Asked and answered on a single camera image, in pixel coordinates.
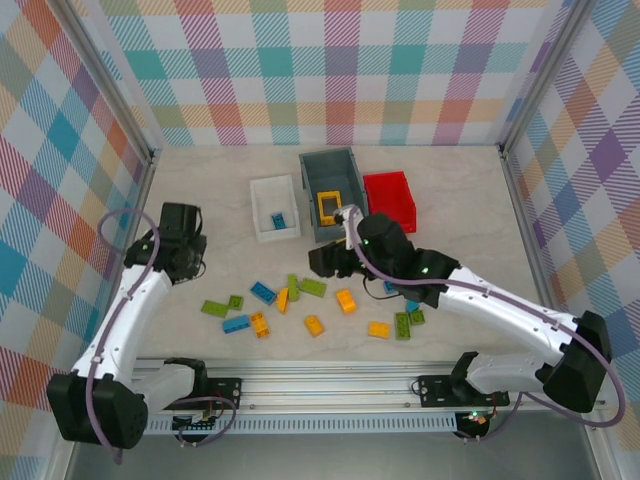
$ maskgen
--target lime green lego brick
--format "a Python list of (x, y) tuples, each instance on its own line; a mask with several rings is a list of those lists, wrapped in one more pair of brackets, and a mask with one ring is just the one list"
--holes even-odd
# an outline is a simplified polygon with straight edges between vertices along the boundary
[(409, 340), (410, 338), (409, 314), (396, 313), (396, 340)]
[(300, 298), (300, 292), (298, 291), (298, 277), (294, 274), (290, 274), (288, 279), (287, 287), (289, 288), (289, 301), (297, 302)]
[(227, 305), (223, 305), (218, 302), (211, 302), (206, 300), (202, 305), (202, 313), (206, 313), (208, 315), (213, 315), (215, 317), (224, 318), (227, 316), (227, 312), (229, 311), (229, 307)]
[(229, 298), (230, 310), (242, 310), (243, 304), (244, 304), (244, 297), (241, 297), (240, 295), (231, 295), (231, 298)]
[(411, 325), (424, 325), (424, 313), (422, 313), (422, 310), (414, 310), (410, 316)]
[(301, 292), (322, 298), (327, 291), (327, 284), (318, 282), (317, 280), (311, 280), (310, 278), (303, 278), (298, 288)]

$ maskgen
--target white table surface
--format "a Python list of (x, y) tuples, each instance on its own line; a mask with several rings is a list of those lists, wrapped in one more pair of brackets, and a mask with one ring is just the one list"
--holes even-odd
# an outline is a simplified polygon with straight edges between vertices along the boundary
[[(393, 324), (405, 301), (376, 301), (362, 289), (362, 277), (332, 278), (325, 298), (302, 293), (286, 315), (249, 293), (255, 281), (278, 291), (287, 274), (315, 275), (307, 252), (316, 248), (302, 189), (298, 154), (329, 147), (185, 147), (167, 148), (153, 180), (145, 211), (160, 218), (165, 201), (202, 207), (208, 237), (206, 274), (176, 286), (152, 320), (139, 357), (188, 356), (203, 359), (336, 361), (453, 361), (464, 351), (521, 351), (520, 344), (473, 319), (423, 308), (426, 325), (413, 327), (411, 340), (381, 340), (367, 335), (370, 321)], [(487, 280), (537, 301), (498, 156), (493, 147), (353, 147), (361, 174), (402, 170), (418, 211), (416, 247), (440, 250)], [(291, 174), (300, 212), (302, 237), (260, 244), (256, 240), (249, 180)], [(344, 315), (334, 292), (349, 288), (358, 310)], [(382, 283), (370, 284), (384, 295)], [(253, 329), (222, 331), (222, 319), (200, 312), (205, 300), (226, 303), (244, 297), (242, 313), (261, 311), (271, 335), (256, 338)], [(317, 315), (326, 332), (312, 338), (303, 324)], [(235, 316), (230, 311), (227, 318)]]

